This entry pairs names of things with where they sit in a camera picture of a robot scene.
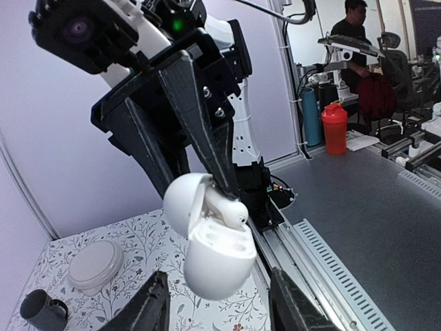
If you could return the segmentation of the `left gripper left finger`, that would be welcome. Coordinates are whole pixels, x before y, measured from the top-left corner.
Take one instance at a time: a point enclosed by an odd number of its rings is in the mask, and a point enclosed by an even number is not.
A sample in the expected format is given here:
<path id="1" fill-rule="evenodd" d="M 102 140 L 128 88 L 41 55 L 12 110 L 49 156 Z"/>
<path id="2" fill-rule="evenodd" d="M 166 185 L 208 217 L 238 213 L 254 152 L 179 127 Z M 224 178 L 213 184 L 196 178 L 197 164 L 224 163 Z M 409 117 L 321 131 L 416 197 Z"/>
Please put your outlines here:
<path id="1" fill-rule="evenodd" d="M 167 274 L 156 271 L 106 324 L 106 330 L 169 330 L 170 301 Z"/>

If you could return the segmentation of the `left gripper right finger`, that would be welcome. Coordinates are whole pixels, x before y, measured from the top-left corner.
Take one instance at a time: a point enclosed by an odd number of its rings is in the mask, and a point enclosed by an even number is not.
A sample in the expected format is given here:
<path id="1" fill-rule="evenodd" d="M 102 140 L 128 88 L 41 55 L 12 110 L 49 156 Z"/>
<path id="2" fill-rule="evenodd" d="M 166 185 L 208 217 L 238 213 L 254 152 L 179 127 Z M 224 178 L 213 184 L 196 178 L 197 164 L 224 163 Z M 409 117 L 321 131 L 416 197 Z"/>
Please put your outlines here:
<path id="1" fill-rule="evenodd" d="M 272 331 L 335 331 L 339 328 L 321 314 L 291 277 L 271 270 L 269 316 Z"/>

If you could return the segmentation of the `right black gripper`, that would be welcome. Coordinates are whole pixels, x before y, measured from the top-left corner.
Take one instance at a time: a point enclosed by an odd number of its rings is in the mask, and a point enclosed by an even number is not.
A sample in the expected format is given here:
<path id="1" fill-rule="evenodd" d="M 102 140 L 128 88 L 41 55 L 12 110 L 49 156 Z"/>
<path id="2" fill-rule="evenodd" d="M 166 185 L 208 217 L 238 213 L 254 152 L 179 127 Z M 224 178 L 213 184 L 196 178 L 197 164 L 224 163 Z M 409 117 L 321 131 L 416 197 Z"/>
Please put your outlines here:
<path id="1" fill-rule="evenodd" d="M 164 197 L 170 183 L 189 172 L 186 147 L 230 200 L 239 198 L 232 169 L 238 79 L 214 40 L 198 29 L 132 71 L 100 99 L 91 122 L 131 156 Z"/>

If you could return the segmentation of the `white earbud case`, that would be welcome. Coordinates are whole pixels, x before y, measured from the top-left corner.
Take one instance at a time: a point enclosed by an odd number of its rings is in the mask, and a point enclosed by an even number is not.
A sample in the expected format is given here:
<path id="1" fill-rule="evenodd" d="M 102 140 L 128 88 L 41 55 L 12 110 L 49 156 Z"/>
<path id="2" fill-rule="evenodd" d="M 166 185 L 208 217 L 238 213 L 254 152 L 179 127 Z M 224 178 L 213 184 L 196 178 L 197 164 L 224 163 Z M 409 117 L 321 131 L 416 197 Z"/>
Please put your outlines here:
<path id="1" fill-rule="evenodd" d="M 172 229 L 188 241 L 183 264 L 188 287 L 203 299 L 219 301 L 244 285 L 257 250 L 248 220 L 239 229 L 229 228 L 207 207 L 208 188 L 221 193 L 212 175 L 184 174 L 165 191 L 163 210 Z"/>

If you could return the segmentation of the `white stem earbud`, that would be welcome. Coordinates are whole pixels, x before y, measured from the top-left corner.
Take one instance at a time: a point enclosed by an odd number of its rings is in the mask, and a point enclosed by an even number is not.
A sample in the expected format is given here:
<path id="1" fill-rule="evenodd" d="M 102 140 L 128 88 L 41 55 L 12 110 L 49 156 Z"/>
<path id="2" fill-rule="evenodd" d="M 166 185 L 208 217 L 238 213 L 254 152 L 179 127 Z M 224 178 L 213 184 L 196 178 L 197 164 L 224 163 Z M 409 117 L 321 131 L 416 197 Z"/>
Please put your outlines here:
<path id="1" fill-rule="evenodd" d="M 239 229 L 246 223 L 249 212 L 239 200 L 229 200 L 214 188 L 205 192 L 207 207 L 229 228 Z"/>

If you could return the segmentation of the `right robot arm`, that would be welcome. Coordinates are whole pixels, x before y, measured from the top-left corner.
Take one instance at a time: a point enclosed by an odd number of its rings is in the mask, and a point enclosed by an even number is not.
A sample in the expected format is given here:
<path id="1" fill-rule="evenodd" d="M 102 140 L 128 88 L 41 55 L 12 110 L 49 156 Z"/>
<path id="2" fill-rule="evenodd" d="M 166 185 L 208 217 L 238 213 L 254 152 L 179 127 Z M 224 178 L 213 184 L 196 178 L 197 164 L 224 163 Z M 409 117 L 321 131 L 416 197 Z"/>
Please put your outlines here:
<path id="1" fill-rule="evenodd" d="M 240 24 L 214 18 L 202 1 L 93 1 L 92 56 L 111 90 L 92 123 L 133 157 L 159 193 L 189 172 L 193 147 L 229 201 L 244 203 L 259 232 L 283 222 L 276 186 L 254 144 Z"/>

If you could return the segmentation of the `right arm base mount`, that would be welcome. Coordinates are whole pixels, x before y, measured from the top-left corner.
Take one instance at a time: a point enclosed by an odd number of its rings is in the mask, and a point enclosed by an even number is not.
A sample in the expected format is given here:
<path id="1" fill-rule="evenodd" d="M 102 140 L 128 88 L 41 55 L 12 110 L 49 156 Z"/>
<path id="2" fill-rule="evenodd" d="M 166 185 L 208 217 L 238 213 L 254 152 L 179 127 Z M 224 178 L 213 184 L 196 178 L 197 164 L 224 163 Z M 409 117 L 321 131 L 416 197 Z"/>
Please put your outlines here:
<path id="1" fill-rule="evenodd" d="M 250 223 L 259 233 L 285 221 L 281 209 L 294 201 L 293 194 L 271 180 L 269 168 L 253 162 L 236 168 L 240 200 L 249 211 Z"/>

